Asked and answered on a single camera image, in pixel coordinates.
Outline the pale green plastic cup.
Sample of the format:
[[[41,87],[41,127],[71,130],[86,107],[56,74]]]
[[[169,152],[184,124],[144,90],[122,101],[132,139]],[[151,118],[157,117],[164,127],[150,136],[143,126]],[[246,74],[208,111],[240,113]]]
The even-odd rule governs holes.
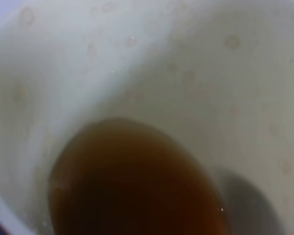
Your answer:
[[[0,223],[51,235],[47,180],[85,124],[180,142],[233,232],[294,235],[294,0],[0,0]]]

